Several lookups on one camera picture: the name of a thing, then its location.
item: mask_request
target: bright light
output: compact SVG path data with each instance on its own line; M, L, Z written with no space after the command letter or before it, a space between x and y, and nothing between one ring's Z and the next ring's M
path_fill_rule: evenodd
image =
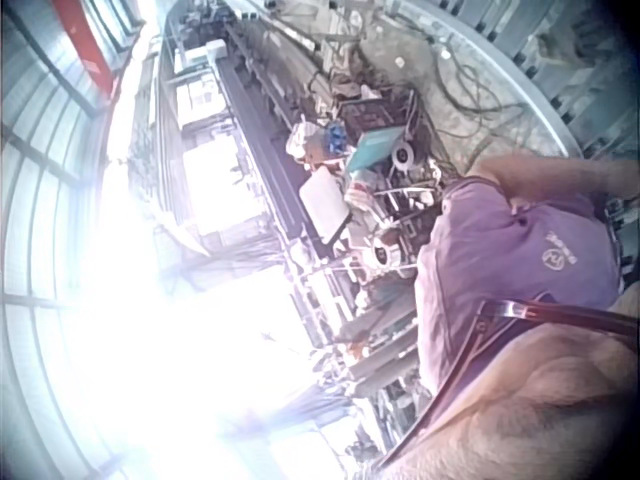
M245 183L234 185L240 178L239 173L231 171L238 165L237 151L233 136L218 135L183 155L200 235L238 225L262 211Z

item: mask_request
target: metal bar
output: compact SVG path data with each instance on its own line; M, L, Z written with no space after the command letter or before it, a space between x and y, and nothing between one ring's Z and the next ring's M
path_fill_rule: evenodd
M11 185L9 186L9 193L7 194L6 205L3 205L2 212L2 231L0 235L2 236L2 251L0 252L0 258L2 259L2 265L0 265L0 269L4 271L4 260L5 260L5 247L7 244L7 231L9 225L9 216L11 214L11 206L13 205L13 197L16 193L16 186L18 185L18 180L20 178L20 171L22 170L22 166L24 165L25 157L24 153L21 153L20 160L18 161L18 166L16 167L15 177L11 180ZM4 293L4 275L0 275L0 283L2 284L2 292Z
M8 303L10 305L20 305L22 307L29 308L53 308L56 310L71 310L75 308L75 305L67 302L61 302L59 300L24 295L13 295L10 293L4 293L2 295L2 302Z
M636 97L631 83L628 79L616 78L569 123L569 128L581 146L587 145L625 114L629 101Z
M64 158L62 161L62 167L64 168L64 166L67 163L67 157L69 156L69 146L71 145L71 139L73 138L73 135L76 132L76 129L78 128L78 124L80 123L80 114L78 114L78 116L76 117L76 120L73 124L73 128L71 129L71 134L69 135L69 142L67 142L67 146L65 148L65 152L64 152ZM56 224L57 224L57 220L58 220L58 205L60 203L60 192L62 191L62 187L63 187L63 182L60 182L58 184L58 192L56 193L56 204L55 207L53 209L53 235L52 235L52 249L51 251L53 252L53 259L52 259L52 270L53 270L53 294L56 298L58 298L58 285L56 282Z
M547 98L553 99L567 86L576 71L573 67L545 63L532 81Z
M28 142L24 141L20 137L18 137L13 131L7 127L4 123L2 124L2 136L5 137L9 143L11 143L14 147L20 150L23 155L26 155L35 163L40 165L41 168L48 170L60 179L62 182L73 188L79 188L84 186L83 182L81 182L78 178L74 177L70 173L64 170L60 165L56 162L48 158L40 151L36 150L34 147L29 145Z
M527 76L486 38L457 18L440 10L426 0L404 0L401 10L410 18L428 15L439 21L454 33L466 39L482 56L501 73L514 88L516 93L526 101L534 113L557 143L565 156L582 156L580 146L571 130L565 125L558 113L553 109L545 96L536 88Z
M22 410L25 416L29 418L29 420L31 420L30 422L28 422L29 424L28 428L31 431L31 435L35 439L35 442L37 443L37 446L39 447L39 449L45 452L44 461L49 467L47 474L51 474L54 478L58 478L62 480L64 478L62 475L62 472L60 472L60 469L54 462L51 452L47 448L47 445L44 443L44 439L42 438L42 435L40 435L40 432L38 431L36 421L33 418L33 414L31 413L31 410L29 410L27 397L25 396L22 385L20 384L20 380L18 379L18 372L16 370L15 363L13 362L11 342L9 341L9 322L7 319L7 309L4 303L2 304L1 308L2 308L2 318L3 318L3 321L0 322L3 324L3 329L2 329L3 349L2 350L5 352L4 355L6 356L6 358L10 359L10 361L7 362L8 365L6 365L6 369L4 370L5 375L9 377L8 380L10 383L13 383L16 385L16 391L17 391L16 396L19 397L19 403L21 404L20 406L22 407Z
M118 0L107 0L109 5L111 5L111 11L115 14L116 20L118 20L118 23L120 24L120 27L122 27L122 31L124 32L124 34L127 37L130 37L135 32L133 32L132 30L129 30L128 25L125 23L124 19L120 16L120 12L116 8L116 6L114 4L114 1L118 1Z
M464 0L458 18L476 28L491 6L491 0Z
M107 37L109 38L109 41L113 45L113 48L115 48L116 52L118 52L118 53L125 52L127 49L125 47L123 47L122 45L120 45L120 42L118 42L118 40L113 35L111 30L109 30L109 27L107 26L107 22L105 22L104 18L102 18L102 15L100 15L100 11L98 10L98 6L96 5L95 0L88 0L88 1L89 1L89 4L91 5L91 7L93 8L93 11L95 12L96 17L98 18L98 21L100 22L100 25L102 25L102 28L104 29L105 33L107 34Z
M393 300L367 310L362 315L346 323L340 329L339 337L345 341L358 339L362 335L381 332L394 323L415 314L416 297L412 286Z
M507 12L507 10L509 10L509 7L511 6L512 1L513 0L503 0L502 2L499 2L499 3L495 1L491 2L489 11L485 13L483 16L484 28L482 29L482 32L485 35L490 35L494 33L493 30L496 28L498 23L500 23L500 20L502 19L504 14Z
M273 101L277 113L284 120L284 122L286 123L289 129L293 128L293 125L295 124L297 119L293 117L291 110L286 105L286 103L282 100L282 97L279 95L278 91L275 89L275 87L271 83L271 80L267 76L264 68L262 68L260 64L253 61L253 58L251 56L251 51L246 46L246 44L244 43L244 40L240 37L240 35L238 35L231 26L227 26L226 29L231 39L240 50L240 53L242 53L242 55L246 58L247 67L251 71L253 71L253 73L255 73L256 78L262 85L262 88L264 88L269 98L271 98L271 100Z
M99 112L93 105L89 103L89 101L76 90L71 83L65 78L65 76L58 70L58 68L53 64L51 59L47 56L46 52L40 47L36 39L31 35L29 29L24 24L20 16L8 5L7 2L2 2L2 6L4 8L4 13L9 17L9 19L16 26L16 29L23 36L27 45L31 47L31 49L36 53L38 58L44 63L52 75L58 80L58 83L62 85L62 88L69 94L73 100L80 105L80 107L87 112L90 117L96 116Z
M611 61L596 65L596 67L589 73L588 77L582 83L575 86L575 91L569 92L566 95L562 94L562 97L565 98L558 108L558 115L564 115L569 112L580 97L587 94L594 85L600 83L600 81L611 71L616 71L621 68L622 63L619 59L612 59Z
M513 58L527 44L529 35L540 25L554 0L523 0L498 34L494 45Z
M131 25L133 25L134 27L140 27L144 25L144 20L141 20L140 18L136 17L135 13L133 13L133 10L131 10L131 5L129 5L129 2L127 0L115 0L115 1L120 1L120 4L124 9L124 12L127 14L127 17L129 17L129 21L131 22Z
M415 346L418 342L418 326L412 326L404 334L387 343L379 350L374 351L368 357L349 367L349 373L353 380L360 380L373 374L377 369L395 359L402 352Z
M353 387L352 395L355 398L367 398L375 394L381 388L386 387L412 368L418 366L418 349L415 348L401 358L387 363L370 377L358 382Z

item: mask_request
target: metal frame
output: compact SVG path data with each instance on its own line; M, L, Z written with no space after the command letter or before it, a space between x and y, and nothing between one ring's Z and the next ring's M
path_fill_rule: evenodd
M47 56L42 49L38 41L35 39L29 29L24 24L20 16L13 10L8 2L2 2L4 13L13 22L16 30L22 35L27 45L36 53L36 56L46 65L51 74L55 77L58 83L65 89L69 96L78 104L90 117L95 117L100 113L100 110L91 105L91 103L67 80L67 78L58 70L53 64L51 59Z
M581 157L582 151L569 127L550 101L527 75L495 44L450 13L427 0L403 0L398 12L409 18L431 17L449 30L463 37L480 53L525 100L547 128L565 156Z
M116 52L119 54L126 52L127 47L124 45L120 45L120 42L118 41L118 39L116 39L113 32L109 29L104 17L100 15L100 10L98 10L98 6L96 5L95 0L88 0L88 2L91 8L93 9L93 13L95 13L95 16L97 17L98 22L100 22L100 26L103 28L103 30L107 34L107 37L109 38L109 41L111 42L111 45L113 45L113 48L115 48Z

